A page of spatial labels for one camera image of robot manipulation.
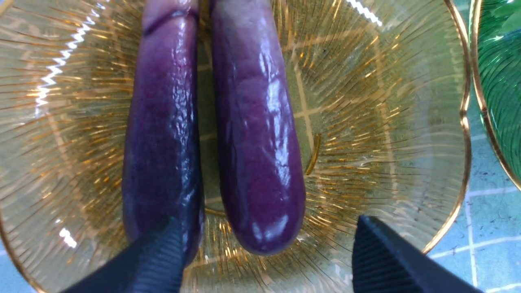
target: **amber glass bowl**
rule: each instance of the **amber glass bowl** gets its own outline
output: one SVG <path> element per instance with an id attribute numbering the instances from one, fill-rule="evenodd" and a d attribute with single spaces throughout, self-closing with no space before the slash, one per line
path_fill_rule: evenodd
<path id="1" fill-rule="evenodd" d="M 17 268 L 59 292 L 127 245 L 123 139 L 143 0 L 16 0 L 0 18 L 0 223 Z M 199 113 L 206 226 L 184 292 L 349 292 L 360 214 L 423 251 L 470 166 L 465 28 L 432 0 L 274 0 L 305 169 L 294 244 L 241 249 L 222 213 L 208 15 Z"/>
<path id="2" fill-rule="evenodd" d="M 521 189 L 521 1 L 473 0 L 470 51 L 492 147 Z"/>

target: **tile grout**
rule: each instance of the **tile grout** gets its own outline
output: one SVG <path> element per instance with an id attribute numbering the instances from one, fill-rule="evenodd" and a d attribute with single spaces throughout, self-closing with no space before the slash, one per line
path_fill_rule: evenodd
<path id="1" fill-rule="evenodd" d="M 485 139 L 485 138 L 487 138 L 487 135 L 476 135 L 476 136 L 471 136 L 470 140 L 471 141 L 476 141 L 476 140 L 482 140 L 482 139 Z"/>
<path id="2" fill-rule="evenodd" d="M 519 189 L 515 186 L 494 188 L 494 189 L 482 189 L 482 190 L 476 190 L 476 191 L 467 191 L 467 197 L 489 196 L 489 195 L 493 195 L 493 194 L 511 193 L 511 192 L 516 192 L 516 191 L 519 191 Z"/>
<path id="3" fill-rule="evenodd" d="M 470 205 L 465 201 L 465 217 L 467 218 L 467 230 L 468 230 L 468 246 L 470 253 L 470 270 L 472 272 L 472 285 L 478 286 L 478 274 L 476 270 L 476 250 L 474 249 L 474 232 L 472 229 L 472 217 L 470 215 Z"/>
<path id="4" fill-rule="evenodd" d="M 487 289 L 486 292 L 487 293 L 494 293 L 494 292 L 510 290 L 510 289 L 519 288 L 519 287 L 521 287 L 521 283 L 512 283 L 512 284 L 508 284 L 508 285 L 503 286 L 503 287 Z"/>
<path id="5" fill-rule="evenodd" d="M 306 94 L 304 92 L 304 82 L 302 81 L 302 72 L 297 69 L 298 61 L 296 60 L 295 50 L 293 50 L 291 54 L 291 62 L 293 64 L 293 70 L 295 71 L 296 84 L 299 88 L 299 99 L 301 103 L 302 113 L 304 116 L 304 124 L 306 125 L 306 136 L 309 143 L 309 147 L 313 152 L 315 140 L 313 139 L 313 128 L 311 127 L 311 119 L 309 118 L 309 113 L 307 112 L 307 100 Z"/>
<path id="6" fill-rule="evenodd" d="M 492 240 L 486 240 L 486 241 L 474 243 L 474 248 L 476 249 L 476 248 L 480 248 L 480 247 L 484 247 L 484 246 L 489 246 L 489 245 L 493 245 L 493 244 L 500 244 L 500 243 L 503 243 L 503 242 L 511 242 L 511 241 L 521 241 L 521 236 L 500 237 L 500 238 L 496 238 L 496 239 L 492 239 Z M 433 255 L 431 255 L 429 257 L 431 259 L 439 259 L 439 258 L 445 257 L 447 255 L 451 255 L 451 254 L 455 254 L 455 253 L 458 253 L 458 252 L 466 251 L 468 249 L 470 249 L 470 246 L 466 245 L 466 246 L 463 246 L 463 247 L 460 247 L 460 248 L 451 249 L 451 250 L 443 251 L 443 252 L 438 252 L 438 253 L 433 254 Z"/>

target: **blue tile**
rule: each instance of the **blue tile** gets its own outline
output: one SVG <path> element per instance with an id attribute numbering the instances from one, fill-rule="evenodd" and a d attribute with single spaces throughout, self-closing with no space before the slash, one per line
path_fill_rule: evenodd
<path id="1" fill-rule="evenodd" d="M 445 257 L 435 259 L 435 261 L 465 282 L 472 284 L 470 253 L 468 250 L 450 254 Z"/>
<path id="2" fill-rule="evenodd" d="M 472 142 L 469 191 L 512 187 L 487 139 Z"/>
<path id="3" fill-rule="evenodd" d="M 476 248 L 475 256 L 480 289 L 487 290 L 521 283 L 521 241 L 502 242 Z"/>
<path id="4" fill-rule="evenodd" d="M 29 293 L 31 287 L 18 273 L 11 259 L 4 255 L 0 257 L 0 292 L 1 293 Z"/>
<path id="5" fill-rule="evenodd" d="M 521 235 L 521 192 L 469 199 L 474 243 Z"/>
<path id="6" fill-rule="evenodd" d="M 446 252 L 461 248 L 468 245 L 468 229 L 467 219 L 465 217 L 465 209 L 462 207 L 454 224 L 447 233 L 441 238 L 440 242 L 434 246 L 429 252 L 429 256 L 433 256 L 440 252 Z"/>

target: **glass bowl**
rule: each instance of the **glass bowl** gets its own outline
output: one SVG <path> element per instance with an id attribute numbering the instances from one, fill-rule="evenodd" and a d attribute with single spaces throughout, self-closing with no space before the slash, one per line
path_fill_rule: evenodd
<path id="1" fill-rule="evenodd" d="M 290 248 L 258 257 L 241 249 L 223 217 L 203 13 L 206 226 L 186 292 L 352 291 L 360 214 L 427 252 L 466 190 L 470 66 L 449 0 L 272 4 L 304 163 L 304 225 Z M 16 0 L 0 18 L 1 236 L 40 292 L 66 288 L 127 245 L 121 165 L 142 6 Z"/>
<path id="2" fill-rule="evenodd" d="M 492 148 L 521 189 L 521 3 L 474 0 L 470 50 L 481 118 Z"/>

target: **eggplant skin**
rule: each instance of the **eggplant skin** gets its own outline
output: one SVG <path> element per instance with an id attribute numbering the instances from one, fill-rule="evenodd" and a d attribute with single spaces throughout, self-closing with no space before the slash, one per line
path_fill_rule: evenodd
<path id="1" fill-rule="evenodd" d="M 121 184 L 129 241 L 173 216 L 182 223 L 186 265 L 199 249 L 204 226 L 196 108 L 198 8 L 197 1 L 186 0 L 145 4 Z"/>
<path id="2" fill-rule="evenodd" d="M 221 196 L 239 243 L 258 255 L 287 248 L 306 190 L 269 0 L 210 0 Z"/>

